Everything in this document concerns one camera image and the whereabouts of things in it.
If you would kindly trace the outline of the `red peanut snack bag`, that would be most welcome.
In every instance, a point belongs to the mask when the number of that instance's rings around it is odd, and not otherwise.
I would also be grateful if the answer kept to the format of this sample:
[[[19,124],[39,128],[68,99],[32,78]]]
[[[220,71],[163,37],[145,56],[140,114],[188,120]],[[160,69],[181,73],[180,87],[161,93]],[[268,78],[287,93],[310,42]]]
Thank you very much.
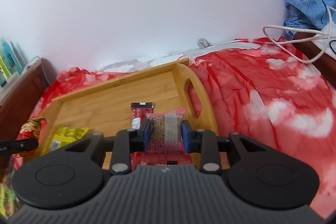
[[[26,123],[24,123],[20,129],[20,132],[17,136],[17,140],[24,140],[34,138],[37,141],[39,140],[42,125],[45,125],[47,122],[44,117],[31,118]],[[28,155],[33,155],[37,149],[38,145],[35,148],[25,148],[23,152],[18,152],[15,157],[24,157]]]

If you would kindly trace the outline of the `pink patterned cake packet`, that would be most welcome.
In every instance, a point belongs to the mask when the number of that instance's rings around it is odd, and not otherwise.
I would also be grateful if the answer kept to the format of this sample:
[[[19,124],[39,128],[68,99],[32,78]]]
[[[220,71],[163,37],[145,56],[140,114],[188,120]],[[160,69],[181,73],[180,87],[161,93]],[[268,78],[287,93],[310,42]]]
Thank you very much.
[[[151,137],[146,153],[149,155],[179,155],[184,153],[182,121],[186,109],[163,114],[146,114],[151,123]]]

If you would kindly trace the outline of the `long red stick packet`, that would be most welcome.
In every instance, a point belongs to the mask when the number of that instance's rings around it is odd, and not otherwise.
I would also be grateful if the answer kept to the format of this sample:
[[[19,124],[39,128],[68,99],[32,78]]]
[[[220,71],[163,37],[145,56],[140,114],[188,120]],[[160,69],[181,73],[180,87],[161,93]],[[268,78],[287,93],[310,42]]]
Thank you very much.
[[[146,117],[147,113],[153,113],[154,103],[153,102],[132,102],[131,110],[133,118],[131,121],[131,127],[133,129],[139,129],[141,127],[143,119]]]

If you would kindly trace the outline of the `yellow snack bag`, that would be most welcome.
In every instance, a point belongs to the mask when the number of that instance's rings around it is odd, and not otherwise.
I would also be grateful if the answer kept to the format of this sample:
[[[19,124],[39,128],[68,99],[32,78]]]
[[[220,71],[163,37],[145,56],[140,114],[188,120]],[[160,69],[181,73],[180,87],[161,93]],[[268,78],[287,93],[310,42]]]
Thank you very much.
[[[42,149],[41,155],[62,148],[70,143],[80,140],[88,133],[89,128],[75,128],[75,127],[57,127],[52,133],[49,141]]]

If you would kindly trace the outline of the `red Biscoff biscuit packet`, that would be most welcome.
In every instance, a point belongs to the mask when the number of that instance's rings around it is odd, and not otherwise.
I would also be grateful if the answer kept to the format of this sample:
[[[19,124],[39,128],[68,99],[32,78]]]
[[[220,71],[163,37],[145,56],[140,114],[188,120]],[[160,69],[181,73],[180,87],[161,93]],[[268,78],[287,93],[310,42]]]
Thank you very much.
[[[184,165],[191,164],[192,159],[189,154],[148,154],[135,152],[131,154],[131,168],[135,170],[138,165]]]

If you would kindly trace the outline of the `brown wooden cabinet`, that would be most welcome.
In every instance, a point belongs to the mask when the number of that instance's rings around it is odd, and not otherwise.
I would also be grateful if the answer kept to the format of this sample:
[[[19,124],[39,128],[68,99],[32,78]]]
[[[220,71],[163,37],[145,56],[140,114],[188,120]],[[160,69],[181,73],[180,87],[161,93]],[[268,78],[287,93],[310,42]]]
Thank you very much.
[[[49,60],[41,58],[1,96],[1,141],[16,139],[43,93],[56,79]]]

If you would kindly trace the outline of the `wooden serving tray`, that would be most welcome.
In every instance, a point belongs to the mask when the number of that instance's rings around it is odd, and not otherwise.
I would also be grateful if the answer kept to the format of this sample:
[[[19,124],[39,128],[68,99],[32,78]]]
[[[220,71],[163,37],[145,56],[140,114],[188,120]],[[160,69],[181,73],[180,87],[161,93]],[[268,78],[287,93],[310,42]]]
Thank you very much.
[[[105,137],[115,136],[130,127],[133,102],[153,102],[159,114],[183,107],[185,119],[194,129],[219,133],[203,84],[189,68],[189,60],[181,59],[53,99],[41,113],[47,124],[34,155],[43,153],[59,126],[89,128]]]

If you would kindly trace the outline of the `colourful floral bed cloth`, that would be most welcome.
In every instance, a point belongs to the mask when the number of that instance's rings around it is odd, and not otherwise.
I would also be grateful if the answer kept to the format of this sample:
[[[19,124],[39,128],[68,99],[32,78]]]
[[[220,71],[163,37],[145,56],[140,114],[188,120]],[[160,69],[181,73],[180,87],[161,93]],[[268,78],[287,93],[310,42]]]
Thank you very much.
[[[220,174],[191,164],[110,174],[109,137],[92,132],[24,159],[9,223],[333,223],[335,89],[313,65],[271,45],[189,61],[213,107]],[[57,97],[128,75],[74,68]]]

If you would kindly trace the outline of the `teal spray bottle right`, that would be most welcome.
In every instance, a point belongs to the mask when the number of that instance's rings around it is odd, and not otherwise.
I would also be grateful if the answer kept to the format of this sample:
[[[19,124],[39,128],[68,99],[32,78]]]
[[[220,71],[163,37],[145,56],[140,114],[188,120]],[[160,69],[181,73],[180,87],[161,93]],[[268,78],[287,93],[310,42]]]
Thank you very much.
[[[23,71],[11,46],[3,38],[1,38],[1,71],[4,73],[6,79],[16,72],[21,75]]]

